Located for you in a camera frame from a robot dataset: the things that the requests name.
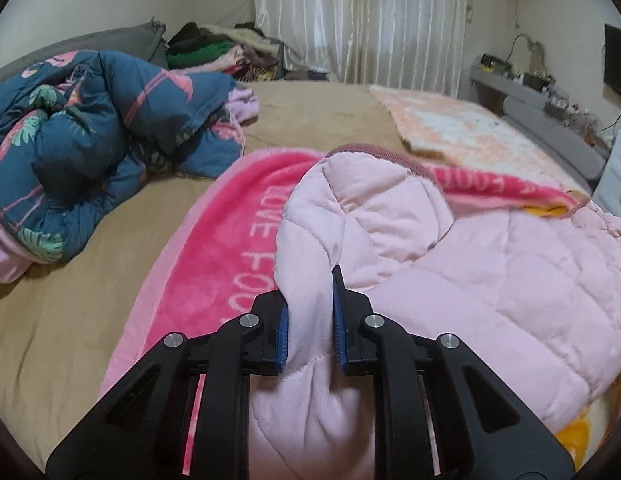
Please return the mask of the pink quilted jacket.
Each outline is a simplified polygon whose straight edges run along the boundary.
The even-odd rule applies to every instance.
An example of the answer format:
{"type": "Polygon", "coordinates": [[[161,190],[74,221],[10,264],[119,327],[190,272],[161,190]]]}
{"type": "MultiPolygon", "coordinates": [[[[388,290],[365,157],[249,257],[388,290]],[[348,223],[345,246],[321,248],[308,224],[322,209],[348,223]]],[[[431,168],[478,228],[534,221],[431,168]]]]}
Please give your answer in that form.
{"type": "Polygon", "coordinates": [[[621,374],[621,218],[592,202],[550,217],[458,205],[431,171],[374,146],[328,155],[266,205],[289,356],[252,382],[252,478],[373,476],[373,393],[333,354],[335,266],[407,332],[458,335],[577,464],[594,454],[588,410],[621,374]]]}

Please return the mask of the pile of folded clothes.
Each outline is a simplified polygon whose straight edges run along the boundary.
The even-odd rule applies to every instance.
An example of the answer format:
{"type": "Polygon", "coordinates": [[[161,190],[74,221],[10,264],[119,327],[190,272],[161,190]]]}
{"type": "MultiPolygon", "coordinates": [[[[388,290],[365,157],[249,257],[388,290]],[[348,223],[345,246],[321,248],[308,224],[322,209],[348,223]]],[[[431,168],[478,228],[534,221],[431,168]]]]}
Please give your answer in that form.
{"type": "Polygon", "coordinates": [[[253,22],[233,28],[187,23],[167,41],[171,70],[225,73],[242,82],[330,81],[324,70],[293,61],[293,51],[281,40],[267,37],[253,22]]]}

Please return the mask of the pink cartoon fleece blanket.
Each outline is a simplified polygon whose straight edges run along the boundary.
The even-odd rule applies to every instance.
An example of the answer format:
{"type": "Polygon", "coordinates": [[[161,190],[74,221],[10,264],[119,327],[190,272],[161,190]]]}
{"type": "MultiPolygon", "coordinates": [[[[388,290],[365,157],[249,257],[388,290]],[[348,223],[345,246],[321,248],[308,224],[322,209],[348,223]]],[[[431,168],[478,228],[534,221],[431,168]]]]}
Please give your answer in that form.
{"type": "MultiPolygon", "coordinates": [[[[458,205],[506,206],[550,217],[591,202],[511,174],[422,165],[392,154],[431,171],[458,205]]],[[[284,148],[259,151],[235,162],[205,192],[144,281],[106,369],[104,388],[112,387],[165,334],[213,333],[248,311],[257,295],[279,289],[274,273],[280,222],[266,202],[277,191],[293,190],[327,156],[284,148]]],[[[599,434],[599,446],[620,416],[621,374],[587,413],[599,434]]]]}

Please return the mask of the white drawer cabinet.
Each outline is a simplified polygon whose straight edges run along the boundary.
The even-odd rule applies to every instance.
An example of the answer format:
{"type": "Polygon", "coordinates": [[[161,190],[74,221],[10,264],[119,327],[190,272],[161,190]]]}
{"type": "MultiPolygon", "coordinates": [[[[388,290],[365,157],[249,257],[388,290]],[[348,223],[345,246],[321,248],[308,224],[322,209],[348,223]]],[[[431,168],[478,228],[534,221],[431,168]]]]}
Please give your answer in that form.
{"type": "Polygon", "coordinates": [[[593,200],[603,211],[621,218],[621,127],[617,128],[612,151],[593,200]]]}

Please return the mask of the peach white small blanket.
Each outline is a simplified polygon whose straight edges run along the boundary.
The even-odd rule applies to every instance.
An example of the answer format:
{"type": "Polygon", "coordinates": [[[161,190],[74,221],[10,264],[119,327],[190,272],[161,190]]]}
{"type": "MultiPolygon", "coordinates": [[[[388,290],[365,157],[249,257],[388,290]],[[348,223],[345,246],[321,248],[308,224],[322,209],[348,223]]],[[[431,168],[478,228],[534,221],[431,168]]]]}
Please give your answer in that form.
{"type": "Polygon", "coordinates": [[[399,140],[415,155],[589,193],[550,154],[479,104],[381,86],[369,92],[390,113],[399,140]]]}

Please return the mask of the navy flamingo comforter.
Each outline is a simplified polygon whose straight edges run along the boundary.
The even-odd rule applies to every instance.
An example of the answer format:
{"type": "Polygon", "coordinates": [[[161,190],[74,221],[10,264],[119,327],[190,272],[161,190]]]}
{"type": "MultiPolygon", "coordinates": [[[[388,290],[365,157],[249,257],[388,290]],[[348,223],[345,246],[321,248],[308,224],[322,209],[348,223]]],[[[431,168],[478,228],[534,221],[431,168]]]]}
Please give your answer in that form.
{"type": "Polygon", "coordinates": [[[70,51],[0,84],[0,284],[76,257],[154,174],[215,179],[260,111],[223,73],[70,51]]]}

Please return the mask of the clutter on grey shelf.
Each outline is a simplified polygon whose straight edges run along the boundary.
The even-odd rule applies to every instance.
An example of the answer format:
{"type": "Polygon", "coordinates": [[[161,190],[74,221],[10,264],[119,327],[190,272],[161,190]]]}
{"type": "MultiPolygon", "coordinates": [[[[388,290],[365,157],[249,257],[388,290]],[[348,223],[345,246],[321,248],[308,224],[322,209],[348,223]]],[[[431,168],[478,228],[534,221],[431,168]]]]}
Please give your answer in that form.
{"type": "Polygon", "coordinates": [[[507,58],[483,54],[471,72],[472,79],[503,96],[541,110],[544,115],[580,136],[593,148],[611,150],[621,130],[621,113],[610,125],[585,107],[571,101],[567,92],[557,86],[556,78],[547,70],[544,46],[521,32],[513,39],[507,58]],[[519,40],[524,40],[530,55],[529,68],[520,70],[511,62],[519,40]]]}

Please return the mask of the black flat television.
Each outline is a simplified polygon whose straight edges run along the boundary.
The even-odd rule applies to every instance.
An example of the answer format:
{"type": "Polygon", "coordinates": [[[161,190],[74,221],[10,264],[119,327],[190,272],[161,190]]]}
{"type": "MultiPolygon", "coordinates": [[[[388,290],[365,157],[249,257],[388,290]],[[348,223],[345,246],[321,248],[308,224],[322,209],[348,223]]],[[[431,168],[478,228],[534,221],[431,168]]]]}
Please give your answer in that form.
{"type": "Polygon", "coordinates": [[[621,96],[621,29],[605,25],[605,73],[603,80],[621,96]]]}

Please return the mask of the grey headboard cushion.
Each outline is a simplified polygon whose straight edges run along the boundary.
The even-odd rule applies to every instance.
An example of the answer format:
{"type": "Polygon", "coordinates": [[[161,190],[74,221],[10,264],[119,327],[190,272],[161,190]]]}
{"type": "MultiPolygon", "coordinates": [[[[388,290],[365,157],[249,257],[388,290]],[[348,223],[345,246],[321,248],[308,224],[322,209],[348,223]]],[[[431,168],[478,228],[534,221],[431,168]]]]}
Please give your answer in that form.
{"type": "Polygon", "coordinates": [[[141,25],[102,30],[62,40],[30,52],[0,68],[0,84],[47,58],[70,51],[118,51],[166,68],[164,23],[152,18],[141,25]]]}

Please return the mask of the white striped curtain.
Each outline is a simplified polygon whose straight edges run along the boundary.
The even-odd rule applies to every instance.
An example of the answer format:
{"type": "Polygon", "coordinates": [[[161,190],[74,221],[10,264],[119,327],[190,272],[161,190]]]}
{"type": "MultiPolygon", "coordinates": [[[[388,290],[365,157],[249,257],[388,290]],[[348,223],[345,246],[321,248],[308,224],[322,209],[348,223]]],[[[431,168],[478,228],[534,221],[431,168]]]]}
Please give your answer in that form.
{"type": "Polygon", "coordinates": [[[287,70],[457,96],[467,0],[255,0],[287,70]]]}

